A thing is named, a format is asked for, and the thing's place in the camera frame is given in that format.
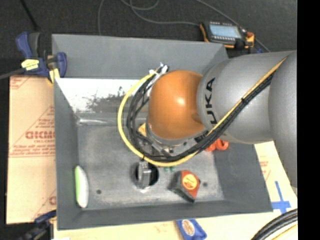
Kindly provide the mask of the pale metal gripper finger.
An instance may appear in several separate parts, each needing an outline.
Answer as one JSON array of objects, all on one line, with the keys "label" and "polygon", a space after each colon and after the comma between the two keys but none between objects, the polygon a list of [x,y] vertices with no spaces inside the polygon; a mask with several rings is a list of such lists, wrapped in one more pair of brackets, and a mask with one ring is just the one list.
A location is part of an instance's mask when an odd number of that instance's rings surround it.
[{"label": "pale metal gripper finger", "polygon": [[142,187],[144,183],[144,170],[145,170],[145,162],[141,161],[138,163],[136,169],[136,179],[138,186]]},{"label": "pale metal gripper finger", "polygon": [[149,166],[148,162],[145,162],[143,165],[143,187],[146,188],[150,185],[152,178],[152,169]]}]

